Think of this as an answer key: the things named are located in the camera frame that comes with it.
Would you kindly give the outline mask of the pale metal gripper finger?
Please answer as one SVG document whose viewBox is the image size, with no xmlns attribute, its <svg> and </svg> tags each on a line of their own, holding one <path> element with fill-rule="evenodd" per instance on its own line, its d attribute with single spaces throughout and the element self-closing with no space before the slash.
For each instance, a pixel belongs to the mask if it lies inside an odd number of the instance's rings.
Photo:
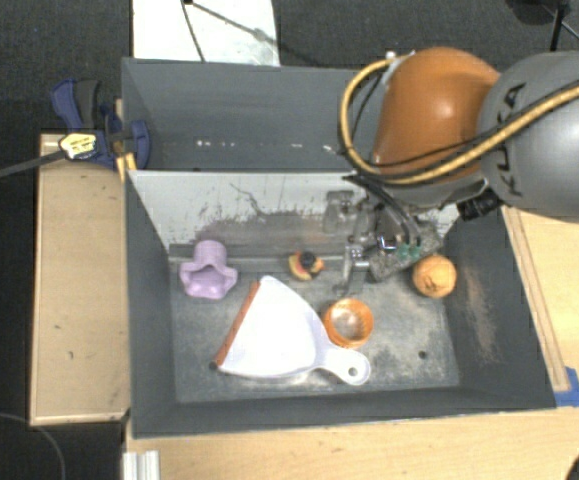
<svg viewBox="0 0 579 480">
<path fill-rule="evenodd" d="M 354 268 L 355 249 L 346 247 L 343 255 L 341 280 L 335 285 L 336 293 L 347 293 Z"/>
<path fill-rule="evenodd" d="M 370 264 L 362 249 L 352 251 L 352 288 L 362 289 L 369 273 Z"/>
</svg>

